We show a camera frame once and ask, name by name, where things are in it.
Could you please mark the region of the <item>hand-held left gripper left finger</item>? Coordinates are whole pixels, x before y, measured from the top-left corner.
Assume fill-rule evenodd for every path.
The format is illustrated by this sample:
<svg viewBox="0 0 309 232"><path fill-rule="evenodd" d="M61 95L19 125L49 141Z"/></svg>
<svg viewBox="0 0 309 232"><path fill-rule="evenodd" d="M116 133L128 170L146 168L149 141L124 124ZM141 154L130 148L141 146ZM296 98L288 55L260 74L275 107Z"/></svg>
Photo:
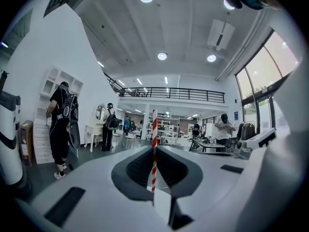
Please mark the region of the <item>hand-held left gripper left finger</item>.
<svg viewBox="0 0 309 232"><path fill-rule="evenodd" d="M27 203L17 199L34 230L40 232L169 232L171 228L156 212L152 193L127 177L134 199L125 196L113 183L113 168L123 160L132 161L148 146L88 161L66 177L44 189Z"/></svg>

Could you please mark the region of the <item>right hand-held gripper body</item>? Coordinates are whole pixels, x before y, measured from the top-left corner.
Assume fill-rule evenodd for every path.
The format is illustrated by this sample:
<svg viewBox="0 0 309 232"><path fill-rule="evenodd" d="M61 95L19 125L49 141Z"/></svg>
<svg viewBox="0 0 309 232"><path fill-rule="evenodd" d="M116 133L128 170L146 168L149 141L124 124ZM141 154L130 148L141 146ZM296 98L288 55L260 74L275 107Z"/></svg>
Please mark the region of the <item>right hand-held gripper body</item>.
<svg viewBox="0 0 309 232"><path fill-rule="evenodd" d="M242 159L249 159L253 150L268 146L268 144L275 138L276 129L271 128L248 140L239 140L238 157Z"/></svg>

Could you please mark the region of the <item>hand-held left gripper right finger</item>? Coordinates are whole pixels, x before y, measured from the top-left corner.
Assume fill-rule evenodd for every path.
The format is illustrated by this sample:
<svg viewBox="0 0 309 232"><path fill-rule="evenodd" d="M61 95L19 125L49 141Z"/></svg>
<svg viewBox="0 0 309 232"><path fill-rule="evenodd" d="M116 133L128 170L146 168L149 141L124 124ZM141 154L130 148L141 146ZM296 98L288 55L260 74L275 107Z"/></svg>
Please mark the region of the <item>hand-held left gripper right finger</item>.
<svg viewBox="0 0 309 232"><path fill-rule="evenodd" d="M192 221L181 232L235 232L249 197L243 187L250 161L234 157L197 154L158 146L187 167L186 177L170 188L183 215Z"/></svg>

